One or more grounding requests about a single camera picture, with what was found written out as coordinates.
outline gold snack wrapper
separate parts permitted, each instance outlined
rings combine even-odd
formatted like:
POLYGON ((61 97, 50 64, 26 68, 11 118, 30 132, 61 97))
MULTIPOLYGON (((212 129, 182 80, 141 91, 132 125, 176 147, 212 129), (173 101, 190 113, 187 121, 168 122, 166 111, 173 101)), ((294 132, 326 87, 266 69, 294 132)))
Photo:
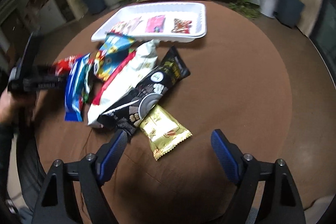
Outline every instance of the gold snack wrapper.
POLYGON ((172 150, 178 143, 192 136, 191 132, 159 105, 154 106, 140 124, 150 140, 155 160, 172 150))

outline blue gripper pad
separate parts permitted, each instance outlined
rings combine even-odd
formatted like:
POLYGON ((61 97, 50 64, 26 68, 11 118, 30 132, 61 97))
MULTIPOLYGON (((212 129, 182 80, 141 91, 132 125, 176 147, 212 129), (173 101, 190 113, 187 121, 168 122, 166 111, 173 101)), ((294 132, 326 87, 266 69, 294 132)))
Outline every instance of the blue gripper pad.
POLYGON ((227 147, 230 143, 227 141, 225 136, 224 138, 221 138, 221 135, 224 136, 221 130, 216 129, 212 132, 211 146, 216 153, 228 180, 237 185, 240 182, 239 167, 227 147))
POLYGON ((121 131, 108 151, 106 157, 97 166, 97 179, 103 185, 112 178, 115 168, 127 145, 127 133, 121 131))

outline person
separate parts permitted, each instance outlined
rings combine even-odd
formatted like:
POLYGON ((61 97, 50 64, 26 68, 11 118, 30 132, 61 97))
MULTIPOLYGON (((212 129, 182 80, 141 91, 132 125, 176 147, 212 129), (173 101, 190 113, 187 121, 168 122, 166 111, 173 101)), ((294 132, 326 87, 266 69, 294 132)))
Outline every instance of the person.
POLYGON ((20 108, 32 109, 36 104, 36 93, 13 95, 3 91, 0 97, 0 198, 7 199, 8 168, 14 137, 14 120, 20 108))

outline white plastic tray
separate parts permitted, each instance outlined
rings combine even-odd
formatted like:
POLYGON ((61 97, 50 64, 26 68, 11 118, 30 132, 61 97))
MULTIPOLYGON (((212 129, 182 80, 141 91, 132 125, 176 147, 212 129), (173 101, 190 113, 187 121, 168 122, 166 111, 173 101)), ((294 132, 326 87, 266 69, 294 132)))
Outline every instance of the white plastic tray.
POLYGON ((91 41, 105 40, 106 33, 119 21, 129 21, 141 16, 139 25, 128 35, 140 41, 160 39, 162 41, 191 42, 205 36, 206 16, 205 6, 195 2, 160 2, 127 6, 120 9, 105 22, 91 37, 91 41), (164 29, 161 33, 145 32, 147 20, 154 16, 165 15, 164 29), (192 20, 189 33, 172 33, 174 18, 192 20))

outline snack package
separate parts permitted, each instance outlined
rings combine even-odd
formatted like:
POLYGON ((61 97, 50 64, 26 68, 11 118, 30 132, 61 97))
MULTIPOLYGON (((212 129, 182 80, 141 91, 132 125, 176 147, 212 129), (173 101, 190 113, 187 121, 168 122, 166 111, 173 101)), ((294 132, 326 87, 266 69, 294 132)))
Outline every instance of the snack package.
POLYGON ((105 82, 128 56, 129 48, 134 42, 135 39, 131 37, 108 34, 94 61, 96 77, 105 82))
POLYGON ((101 127, 97 122, 98 116, 150 73, 156 65, 156 47, 159 43, 155 39, 140 45, 115 69, 92 101, 87 114, 89 126, 101 127))
POLYGON ((174 19, 174 29, 171 32, 175 33, 190 33, 191 20, 180 20, 178 18, 174 19))
POLYGON ((89 59, 88 64, 85 69, 85 78, 84 78, 84 89, 83 89, 83 103, 86 104, 89 99, 89 94, 93 85, 93 59, 89 59))
POLYGON ((86 67, 90 54, 80 57, 74 63, 65 90, 65 120, 82 122, 81 111, 83 107, 83 88, 86 67))
POLYGON ((97 121, 107 128, 117 126, 132 136, 167 90, 189 75, 176 47, 172 46, 160 65, 103 112, 97 121))
POLYGON ((76 59, 80 57, 82 57, 82 55, 72 55, 54 63, 53 67, 55 67, 55 75, 68 74, 76 62, 76 59))
POLYGON ((146 32, 163 32, 165 16, 152 17, 147 21, 146 32))
POLYGON ((115 24, 110 32, 117 34, 130 34, 141 22, 141 17, 134 18, 130 21, 120 21, 115 24))
POLYGON ((159 105, 151 109, 139 127, 150 140, 155 160, 192 136, 189 130, 159 105))

